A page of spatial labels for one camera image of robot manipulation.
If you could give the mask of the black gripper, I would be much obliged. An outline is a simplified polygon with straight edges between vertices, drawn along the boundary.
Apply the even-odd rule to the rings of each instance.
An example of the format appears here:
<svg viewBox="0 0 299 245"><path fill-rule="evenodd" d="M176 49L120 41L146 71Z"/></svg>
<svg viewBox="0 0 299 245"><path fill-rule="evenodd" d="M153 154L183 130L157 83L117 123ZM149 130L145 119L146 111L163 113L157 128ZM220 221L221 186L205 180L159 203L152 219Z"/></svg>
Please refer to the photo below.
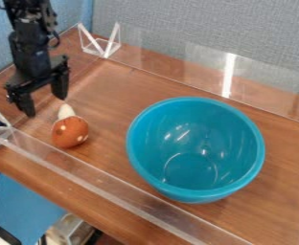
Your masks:
<svg viewBox="0 0 299 245"><path fill-rule="evenodd" d="M17 55L14 58L15 71L5 83L9 101L17 99L17 108L27 118L35 116L31 92L45 85L50 85L53 96L64 100L69 92L69 57L66 55L49 56Z"/></svg>

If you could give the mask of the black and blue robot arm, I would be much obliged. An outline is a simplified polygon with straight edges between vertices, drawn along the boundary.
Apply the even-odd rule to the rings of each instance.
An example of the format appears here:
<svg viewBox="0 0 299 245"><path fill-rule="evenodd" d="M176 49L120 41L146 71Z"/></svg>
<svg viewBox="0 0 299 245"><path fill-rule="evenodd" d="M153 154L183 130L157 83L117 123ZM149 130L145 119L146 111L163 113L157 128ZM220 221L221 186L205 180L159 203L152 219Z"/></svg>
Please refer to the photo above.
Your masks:
<svg viewBox="0 0 299 245"><path fill-rule="evenodd" d="M13 31L9 34L14 75L6 81L6 97L19 111L35 116L31 93L50 85L53 96L64 100L69 91L69 57L50 56L58 47L60 36L54 31L57 14L49 0L2 0L0 10L6 12Z"/></svg>

